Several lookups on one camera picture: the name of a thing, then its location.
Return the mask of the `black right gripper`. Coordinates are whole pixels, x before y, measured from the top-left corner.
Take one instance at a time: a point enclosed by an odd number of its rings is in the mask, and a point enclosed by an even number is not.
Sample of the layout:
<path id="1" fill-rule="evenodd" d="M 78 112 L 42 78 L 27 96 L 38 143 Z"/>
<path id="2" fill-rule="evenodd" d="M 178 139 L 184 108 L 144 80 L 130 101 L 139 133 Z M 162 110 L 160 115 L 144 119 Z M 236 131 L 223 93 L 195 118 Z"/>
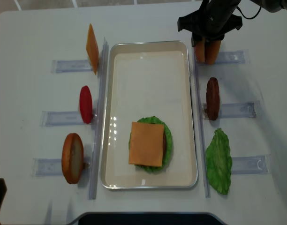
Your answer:
<path id="1" fill-rule="evenodd" d="M 233 14 L 239 3 L 239 0 L 203 0 L 197 11 L 178 18 L 178 31 L 192 33 L 192 47 L 205 38 L 207 50 L 210 40 L 222 40 L 226 33 L 242 27 L 242 18 Z"/>

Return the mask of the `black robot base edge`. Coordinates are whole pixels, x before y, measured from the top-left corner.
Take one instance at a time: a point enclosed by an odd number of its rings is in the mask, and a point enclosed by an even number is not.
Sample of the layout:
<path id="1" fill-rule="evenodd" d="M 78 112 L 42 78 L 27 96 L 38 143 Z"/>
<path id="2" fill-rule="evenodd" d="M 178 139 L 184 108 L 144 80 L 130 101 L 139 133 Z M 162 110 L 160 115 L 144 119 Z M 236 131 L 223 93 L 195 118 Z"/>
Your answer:
<path id="1" fill-rule="evenodd" d="M 72 225 L 224 225 L 210 213 L 100 212 L 84 214 Z"/>

